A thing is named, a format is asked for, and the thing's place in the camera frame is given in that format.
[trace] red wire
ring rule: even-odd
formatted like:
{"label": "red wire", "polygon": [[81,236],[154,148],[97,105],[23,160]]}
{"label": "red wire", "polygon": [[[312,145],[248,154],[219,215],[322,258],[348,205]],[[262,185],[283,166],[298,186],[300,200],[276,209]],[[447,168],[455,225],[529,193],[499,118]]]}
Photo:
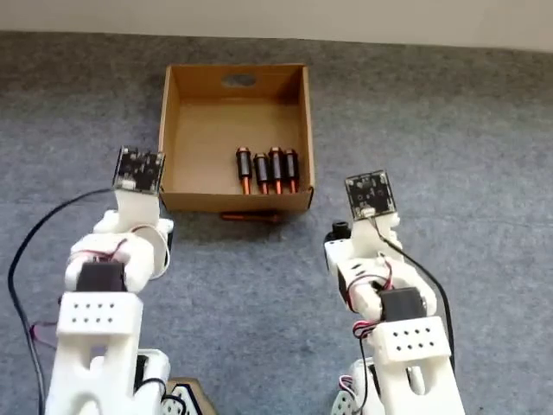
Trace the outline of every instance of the red wire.
{"label": "red wire", "polygon": [[52,348],[53,350],[56,350],[56,345],[55,344],[49,342],[48,340],[44,340],[44,339],[40,338],[40,336],[38,336],[37,333],[36,333],[36,328],[37,327],[43,327],[43,328],[53,327],[56,324],[57,324],[57,322],[34,322],[33,324],[31,324],[31,327],[29,329],[29,333],[31,334],[31,338],[35,342],[38,342],[40,344],[48,346],[49,348]]}
{"label": "red wire", "polygon": [[359,320],[355,322],[352,328],[353,336],[358,339],[367,337],[376,327],[378,322],[368,322],[367,320]]}
{"label": "red wire", "polygon": [[386,259],[385,257],[383,257],[383,259],[384,259],[384,263],[388,267],[388,278],[386,279],[386,282],[385,282],[384,286],[382,287],[382,289],[383,290],[389,290],[389,289],[393,288],[391,286],[391,273],[392,273],[391,264],[390,264],[390,262],[388,262],[388,259]]}
{"label": "red wire", "polygon": [[119,248],[121,248],[121,246],[127,241],[126,238],[123,238],[119,241],[119,243],[117,244],[117,246],[115,247],[115,249],[112,251],[112,252],[103,252],[103,251],[94,251],[92,249],[83,249],[81,251],[77,251],[75,252],[73,255],[77,255],[79,253],[91,253],[92,255],[96,255],[97,257],[101,257],[103,259],[107,259],[108,261],[111,261],[113,259],[113,257],[115,256],[116,253],[118,253],[119,251]]}

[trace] black cable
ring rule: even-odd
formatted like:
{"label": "black cable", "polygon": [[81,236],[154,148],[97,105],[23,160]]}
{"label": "black cable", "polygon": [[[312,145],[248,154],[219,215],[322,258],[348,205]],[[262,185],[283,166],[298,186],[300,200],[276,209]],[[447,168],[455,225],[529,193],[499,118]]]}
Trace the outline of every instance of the black cable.
{"label": "black cable", "polygon": [[163,188],[163,186],[160,186],[159,189],[161,190],[161,192],[159,194],[159,200],[162,203],[162,206],[165,209],[165,212],[168,213],[169,209],[167,209],[167,205],[165,204],[165,201],[162,198],[162,193],[165,193],[165,189]]}
{"label": "black cable", "polygon": [[377,225],[377,222],[374,221],[372,223],[374,225],[374,228],[376,229],[377,233],[378,233],[378,237],[387,245],[389,246],[391,249],[393,249],[395,252],[399,253],[400,255],[404,256],[405,258],[407,258],[411,263],[413,263],[419,270],[421,270],[424,275],[426,275],[428,277],[428,279],[430,281],[432,281],[432,283],[436,286],[436,288],[438,289],[438,291],[440,292],[440,296],[442,297],[442,302],[443,302],[443,311],[444,311],[444,314],[445,314],[445,317],[446,317],[446,325],[448,326],[448,339],[449,339],[449,348],[451,348],[451,367],[453,369],[453,371],[455,372],[455,342],[454,342],[454,333],[453,333],[453,324],[452,324],[452,321],[451,321],[451,310],[449,308],[449,300],[448,300],[448,295],[446,294],[446,291],[443,289],[442,285],[440,284],[440,282],[436,279],[436,277],[434,277],[434,275],[432,275],[432,273],[427,270],[426,268],[424,268],[424,266],[422,264],[420,264],[419,262],[415,261],[411,256],[409,256],[408,254],[406,254],[399,246],[397,246],[396,244],[394,244],[393,242],[389,241],[387,238],[385,238],[384,236],[382,236],[382,234],[380,233],[380,231],[378,230],[378,225]]}
{"label": "black cable", "polygon": [[147,385],[149,383],[159,383],[161,386],[163,386],[163,393],[162,393],[162,399],[167,394],[167,387],[165,386],[165,380],[160,378],[148,378],[144,379],[140,384],[138,385],[138,389],[140,389],[142,386]]}
{"label": "black cable", "polygon": [[353,411],[353,413],[362,413],[363,408],[365,407],[366,400],[369,396],[369,374],[366,371],[366,361],[365,361],[365,349],[363,348],[363,337],[359,339],[359,348],[361,349],[361,357],[363,358],[363,369],[365,370],[365,397],[363,398],[363,403],[361,406]]}
{"label": "black cable", "polygon": [[40,219],[36,225],[30,230],[30,232],[27,234],[23,242],[19,245],[19,248],[17,249],[16,255],[11,260],[10,269],[8,270],[8,290],[10,291],[10,297],[11,302],[14,304],[14,307],[16,308],[17,315],[19,315],[19,319],[21,320],[21,324],[23,326],[23,331],[25,332],[25,340],[27,341],[27,347],[29,348],[29,352],[31,354],[31,359],[33,361],[33,365],[35,366],[35,373],[36,373],[36,380],[38,385],[38,413],[39,415],[43,415],[45,412],[45,382],[44,382],[44,373],[42,372],[42,366],[41,362],[39,360],[38,354],[36,353],[36,346],[33,342],[33,338],[31,336],[30,332],[30,324],[29,320],[27,318],[27,314],[25,313],[25,310],[21,304],[21,300],[19,299],[19,296],[16,292],[16,287],[14,284],[14,276],[16,274],[16,268],[17,264],[19,263],[19,260],[21,259],[21,256],[23,255],[25,249],[27,248],[27,245],[29,242],[33,239],[33,236],[38,232],[38,230],[44,225],[52,216],[60,212],[63,208],[66,208],[67,206],[75,203],[76,201],[80,201],[81,199],[84,199],[88,196],[97,195],[100,193],[107,193],[111,192],[111,188],[102,188],[100,190],[94,190],[92,192],[84,193],[83,195],[77,196],[70,201],[64,201],[54,209],[52,209],[50,212],[48,212],[42,219]]}
{"label": "black cable", "polygon": [[182,412],[179,412],[179,413],[187,413],[187,404],[184,400],[182,400],[181,398],[179,398],[178,396],[174,396],[174,395],[163,395],[163,398],[162,400],[165,400],[165,399],[169,399],[169,400],[173,400],[179,404],[182,405]]}

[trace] circuit board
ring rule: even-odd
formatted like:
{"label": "circuit board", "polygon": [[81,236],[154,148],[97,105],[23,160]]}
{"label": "circuit board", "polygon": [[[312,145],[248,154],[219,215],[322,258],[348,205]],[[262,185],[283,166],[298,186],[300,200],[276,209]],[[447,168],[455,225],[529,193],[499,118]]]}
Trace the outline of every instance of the circuit board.
{"label": "circuit board", "polygon": [[162,182],[163,153],[122,147],[113,175],[115,189],[157,195]]}
{"label": "circuit board", "polygon": [[354,220],[364,219],[363,210],[374,209],[372,216],[396,212],[390,181],[384,170],[346,179],[346,191]]}

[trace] cardboard box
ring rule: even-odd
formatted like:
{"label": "cardboard box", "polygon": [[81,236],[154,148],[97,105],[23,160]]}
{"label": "cardboard box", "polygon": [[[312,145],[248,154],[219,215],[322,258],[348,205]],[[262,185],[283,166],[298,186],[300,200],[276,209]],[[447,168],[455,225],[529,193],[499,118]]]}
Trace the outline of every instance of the cardboard box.
{"label": "cardboard box", "polygon": [[[297,151],[296,194],[243,195],[236,149]],[[169,210],[291,211],[309,208],[315,187],[308,69],[303,65],[172,65],[163,93],[159,150]]]}

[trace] cylindrical component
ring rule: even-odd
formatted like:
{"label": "cylindrical component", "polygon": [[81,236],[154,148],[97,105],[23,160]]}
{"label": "cylindrical component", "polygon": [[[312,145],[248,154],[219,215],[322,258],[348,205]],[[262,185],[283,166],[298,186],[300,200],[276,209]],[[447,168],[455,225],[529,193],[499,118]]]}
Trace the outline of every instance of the cylindrical component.
{"label": "cylindrical component", "polygon": [[289,182],[290,193],[297,193],[300,181],[300,166],[297,160],[297,153],[293,149],[284,152],[284,174]]}
{"label": "cylindrical component", "polygon": [[348,239],[352,236],[352,228],[345,220],[336,220],[332,224],[332,233],[336,239]]}
{"label": "cylindrical component", "polygon": [[247,147],[239,147],[236,150],[236,164],[238,167],[238,179],[242,183],[242,193],[251,193],[251,153]]}
{"label": "cylindrical component", "polygon": [[255,213],[244,213],[244,214],[221,214],[222,220],[244,220],[250,222],[269,222],[277,223],[282,220],[280,214],[255,214]]}
{"label": "cylindrical component", "polygon": [[283,192],[283,180],[286,179],[283,173],[284,153],[280,147],[272,147],[269,151],[270,179],[275,185],[275,193],[280,195]]}
{"label": "cylindrical component", "polygon": [[269,193],[269,158],[265,153],[257,153],[253,157],[256,170],[257,185],[262,195]]}

